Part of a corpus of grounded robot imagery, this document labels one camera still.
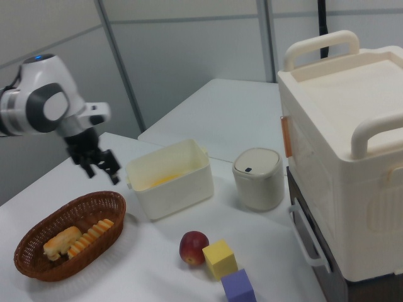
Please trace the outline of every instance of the pastry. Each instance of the pastry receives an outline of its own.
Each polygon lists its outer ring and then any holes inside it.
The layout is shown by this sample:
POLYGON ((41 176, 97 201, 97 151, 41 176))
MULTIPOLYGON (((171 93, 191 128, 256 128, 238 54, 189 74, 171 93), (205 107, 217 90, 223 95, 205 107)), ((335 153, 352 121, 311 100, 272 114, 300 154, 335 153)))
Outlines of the pastry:
POLYGON ((74 242, 67 251, 69 259, 82 252, 88 245, 93 243, 97 238, 104 234, 107 229, 112 227, 113 222, 109 219, 100 220, 96 225, 93 225, 87 233, 74 242))
POLYGON ((43 245, 43 251, 49 260, 55 261, 65 255, 70 246, 81 237, 80 230, 75 226, 66 228, 43 245))

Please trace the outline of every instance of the trash can lid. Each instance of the trash can lid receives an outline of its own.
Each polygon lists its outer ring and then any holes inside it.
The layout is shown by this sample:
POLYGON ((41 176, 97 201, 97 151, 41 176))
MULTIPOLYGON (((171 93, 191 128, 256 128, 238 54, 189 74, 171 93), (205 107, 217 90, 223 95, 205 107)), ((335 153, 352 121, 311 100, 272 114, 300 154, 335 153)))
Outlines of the trash can lid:
POLYGON ((280 159, 274 150, 252 148, 238 156, 234 162, 234 168, 251 176, 268 177, 275 172, 280 159))

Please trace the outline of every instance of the orange latch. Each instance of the orange latch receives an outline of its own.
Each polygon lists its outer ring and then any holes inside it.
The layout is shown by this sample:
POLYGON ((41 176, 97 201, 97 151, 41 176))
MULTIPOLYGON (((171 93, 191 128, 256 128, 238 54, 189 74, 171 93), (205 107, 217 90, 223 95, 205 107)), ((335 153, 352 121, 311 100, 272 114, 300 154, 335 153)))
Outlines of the orange latch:
POLYGON ((286 158, 289 158, 292 156, 292 149, 291 149, 290 132, 288 131, 288 117, 282 116, 280 119, 281 119, 281 129, 283 130, 285 156, 286 158))

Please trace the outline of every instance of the black stand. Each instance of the black stand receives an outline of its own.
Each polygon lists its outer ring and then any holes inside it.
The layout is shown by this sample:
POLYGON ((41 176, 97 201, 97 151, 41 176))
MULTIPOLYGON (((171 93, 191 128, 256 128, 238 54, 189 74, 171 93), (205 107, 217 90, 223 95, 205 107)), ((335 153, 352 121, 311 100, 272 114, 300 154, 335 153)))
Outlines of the black stand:
MULTIPOLYGON (((403 274, 390 274, 368 279, 360 282, 345 280, 334 259, 325 238, 310 212, 301 191, 298 188, 290 170, 287 167, 288 186, 290 188, 291 203, 295 204, 297 198, 308 222, 313 229, 323 252, 329 261, 331 272, 328 273, 325 267, 313 267, 316 278, 321 285, 323 293, 328 302, 402 302, 403 301, 403 274)), ((301 218, 294 216, 294 222, 304 242, 308 254, 312 258, 318 257, 312 239, 310 239, 301 218)))

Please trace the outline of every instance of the container handle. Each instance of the container handle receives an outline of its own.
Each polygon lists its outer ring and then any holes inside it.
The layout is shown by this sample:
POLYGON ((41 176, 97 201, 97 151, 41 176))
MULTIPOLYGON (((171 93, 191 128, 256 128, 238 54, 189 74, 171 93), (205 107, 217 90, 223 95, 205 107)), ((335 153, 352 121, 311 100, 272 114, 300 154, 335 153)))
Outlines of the container handle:
POLYGON ((362 121, 351 137, 351 156, 362 159, 368 150, 368 140, 376 134, 403 127, 403 111, 389 112, 362 121))
POLYGON ((356 55, 360 52, 360 41, 356 34, 349 30, 336 31, 334 33, 328 33, 326 35, 316 36, 315 38, 294 43, 285 52, 284 71, 292 71, 295 68, 294 60, 300 55, 343 43, 349 44, 350 55, 356 55))
POLYGON ((295 205, 289 207, 288 212, 289 212, 290 218, 291 218, 292 230, 294 231, 295 237, 297 238, 297 242, 301 248, 302 254, 304 255, 304 258, 308 262, 308 264, 310 264, 310 266, 315 266, 315 267, 324 266, 326 268, 326 271, 328 273, 330 273, 331 272, 330 265, 326 259, 325 253, 323 252, 321 245, 317 241, 315 233, 312 230, 312 228, 310 227, 309 222, 308 222, 307 218, 305 217, 304 212, 302 211, 302 208, 298 202, 298 199, 295 198, 294 200, 295 200, 295 205), (307 249, 305 248, 305 245, 302 241, 302 238, 297 230, 297 227, 294 224, 292 213, 298 213, 300 215, 300 217, 304 223, 304 226, 309 233, 310 239, 314 243, 316 251, 319 254, 319 258, 314 259, 309 256, 307 249))

